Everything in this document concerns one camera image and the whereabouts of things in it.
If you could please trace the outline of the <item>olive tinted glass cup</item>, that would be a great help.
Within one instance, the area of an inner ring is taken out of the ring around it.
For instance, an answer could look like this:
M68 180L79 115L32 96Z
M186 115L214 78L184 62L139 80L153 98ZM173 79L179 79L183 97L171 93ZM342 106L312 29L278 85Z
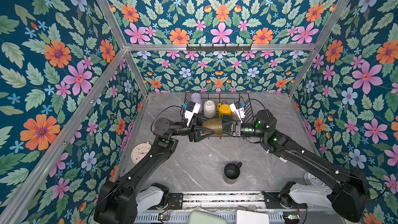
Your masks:
M214 136L223 136L223 123L221 118L212 118L203 121L202 127L213 130Z

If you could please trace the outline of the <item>black wire dish rack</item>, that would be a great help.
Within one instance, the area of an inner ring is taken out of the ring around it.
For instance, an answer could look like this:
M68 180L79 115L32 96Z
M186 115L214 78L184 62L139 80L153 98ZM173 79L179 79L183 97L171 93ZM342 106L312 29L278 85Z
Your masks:
M183 120L184 120L183 114L184 114L184 112L185 112L184 105L185 105L185 104L188 104L188 103L191 101L191 95L192 95L193 93L194 93L194 92L187 92L187 93L185 94L184 104L183 104L183 110L181 111L182 119L183 119ZM228 104L228 105L230 105L230 104L232 104L232 103L239 103L239 104L241 104L242 106L245 107L245 115L246 115L246 118L245 118L245 120L244 120L243 123L250 123L250 124L252 124L252 125L253 125L253 128L254 128L254 135L255 135L255 130L256 130L256 128L255 128L255 114L254 114L254 111L253 111L253 109L252 109L252 106L251 106L251 98L250 98L250 96L249 96L248 93L236 93L236 92L224 92L224 93L221 93L221 92L207 92L207 93L199 93L199 94L201 95L202 102L203 102L203 111L202 111L201 113L198 113L197 115L195 115L195 116L193 117L190 127L191 127L192 125L194 125L194 124L197 124L197 125L202 126L203 121L208 120L208 118L206 118L206 117L204 116L204 103L205 103L207 100L212 100L212 101L214 101L214 103L215 103L216 115L215 115L214 118L219 118L219 112L218 112L218 110L217 110L217 105L218 105L219 103L221 103L221 104ZM220 136L220 138L223 138L223 137L234 138L234 137L230 134L232 122L239 122L239 121L234 121L234 120L231 119L230 122L228 122L228 123L223 123L223 136ZM210 130L210 129L207 129L207 128L204 128L204 129L205 129L205 132L204 132L204 133L205 133L205 139L206 139L206 138L210 138L210 137L215 137L215 136L214 136L214 131L213 131L213 130Z

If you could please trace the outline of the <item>yellow mug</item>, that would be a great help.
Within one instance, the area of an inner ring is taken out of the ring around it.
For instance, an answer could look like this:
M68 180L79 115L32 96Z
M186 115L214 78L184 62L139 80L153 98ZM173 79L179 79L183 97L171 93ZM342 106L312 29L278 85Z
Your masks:
M217 110L219 112L219 118L221 118L223 115L228 115L228 116L232 115L231 107L228 104L219 103L217 105Z

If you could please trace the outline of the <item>white fluted mug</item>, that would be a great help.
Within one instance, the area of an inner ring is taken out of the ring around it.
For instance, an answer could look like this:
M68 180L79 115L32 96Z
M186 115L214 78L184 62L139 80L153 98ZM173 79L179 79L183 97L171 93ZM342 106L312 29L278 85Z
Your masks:
M207 100L204 103L204 116L208 119L214 118L216 115L215 103L212 100Z

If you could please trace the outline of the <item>lilac plastic cup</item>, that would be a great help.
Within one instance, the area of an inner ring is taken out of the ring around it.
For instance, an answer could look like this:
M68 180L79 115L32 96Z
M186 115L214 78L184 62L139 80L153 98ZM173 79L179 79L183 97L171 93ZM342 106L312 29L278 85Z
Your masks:
M191 95L191 101L200 105L199 113L201 113L203 111L203 102L202 102L201 95L199 93L193 93Z

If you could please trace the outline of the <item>black mug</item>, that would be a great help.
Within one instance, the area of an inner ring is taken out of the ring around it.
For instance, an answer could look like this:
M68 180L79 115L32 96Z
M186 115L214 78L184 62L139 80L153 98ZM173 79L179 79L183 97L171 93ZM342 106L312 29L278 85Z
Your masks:
M237 182L240 176L240 168L242 166L241 162L229 163L224 167L223 179L227 184L234 184Z

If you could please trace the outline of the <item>cream mug green handle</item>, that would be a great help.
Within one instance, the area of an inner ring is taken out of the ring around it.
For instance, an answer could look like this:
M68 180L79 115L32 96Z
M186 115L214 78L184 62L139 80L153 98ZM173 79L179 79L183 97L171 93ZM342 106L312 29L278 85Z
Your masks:
M223 115L221 116L221 119L222 119L222 122L223 122L223 123L228 123L228 122L231 121L231 116L228 115L228 114L223 114Z

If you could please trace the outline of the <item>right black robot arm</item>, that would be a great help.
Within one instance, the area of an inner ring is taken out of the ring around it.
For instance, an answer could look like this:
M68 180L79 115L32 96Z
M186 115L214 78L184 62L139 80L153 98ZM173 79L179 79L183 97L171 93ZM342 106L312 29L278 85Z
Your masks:
M259 138L265 151L290 161L319 178L332 191L326 196L331 207L343 218L359 222L370 199L369 182L359 168L348 170L310 152L291 137L276 129L276 118L269 110L260 110L254 121L235 121L226 114L221 117L223 129L233 137Z

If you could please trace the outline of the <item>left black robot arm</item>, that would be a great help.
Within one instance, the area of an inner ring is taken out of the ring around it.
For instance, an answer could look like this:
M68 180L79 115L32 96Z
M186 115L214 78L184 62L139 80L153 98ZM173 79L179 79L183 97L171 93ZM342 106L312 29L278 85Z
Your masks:
M143 190L143 184L153 172L175 152L178 140L175 136L187 136L198 142L205 138L210 129L195 123L174 122L159 118L154 122L155 140L144 158L124 176L105 183L99 193L93 219L99 224L132 224L147 209L168 202L168 188L153 184Z

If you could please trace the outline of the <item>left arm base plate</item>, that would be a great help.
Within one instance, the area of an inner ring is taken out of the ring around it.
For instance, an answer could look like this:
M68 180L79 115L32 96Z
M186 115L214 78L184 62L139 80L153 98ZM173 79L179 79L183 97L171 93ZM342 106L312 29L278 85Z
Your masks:
M180 210L183 205L184 194L181 192L178 193L169 193L167 197L163 197L161 203L156 206L152 206L149 210Z

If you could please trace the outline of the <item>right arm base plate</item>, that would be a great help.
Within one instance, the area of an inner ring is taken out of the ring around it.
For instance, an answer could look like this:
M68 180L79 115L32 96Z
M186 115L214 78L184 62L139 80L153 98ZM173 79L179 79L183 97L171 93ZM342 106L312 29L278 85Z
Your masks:
M262 191L264 203L267 209L307 209L306 204L297 204L288 195L280 192Z

